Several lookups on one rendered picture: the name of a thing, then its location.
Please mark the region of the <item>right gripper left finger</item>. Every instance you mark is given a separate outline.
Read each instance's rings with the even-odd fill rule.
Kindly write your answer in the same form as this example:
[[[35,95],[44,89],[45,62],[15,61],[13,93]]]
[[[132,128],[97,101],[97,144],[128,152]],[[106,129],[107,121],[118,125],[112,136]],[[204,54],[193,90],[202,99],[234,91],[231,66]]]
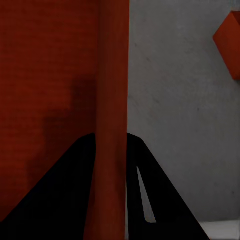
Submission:
[[[83,240],[96,154],[77,139],[0,224],[0,240]]]

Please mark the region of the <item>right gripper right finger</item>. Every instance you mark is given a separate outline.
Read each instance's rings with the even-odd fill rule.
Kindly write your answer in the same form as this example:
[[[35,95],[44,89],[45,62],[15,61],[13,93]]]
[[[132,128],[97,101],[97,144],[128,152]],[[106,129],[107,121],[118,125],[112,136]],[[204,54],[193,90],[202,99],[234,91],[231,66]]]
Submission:
[[[210,240],[145,142],[127,133],[126,147],[129,240]],[[137,167],[156,223],[145,220]]]

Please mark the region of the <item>storage box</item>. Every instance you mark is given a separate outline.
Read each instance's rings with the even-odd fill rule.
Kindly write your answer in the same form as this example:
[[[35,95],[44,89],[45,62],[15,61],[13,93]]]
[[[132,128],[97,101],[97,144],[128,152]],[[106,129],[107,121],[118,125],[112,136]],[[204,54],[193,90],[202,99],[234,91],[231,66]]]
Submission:
[[[231,11],[212,37],[234,80],[240,80],[240,11]]]
[[[0,0],[0,224],[79,138],[83,240],[125,240],[130,0]]]

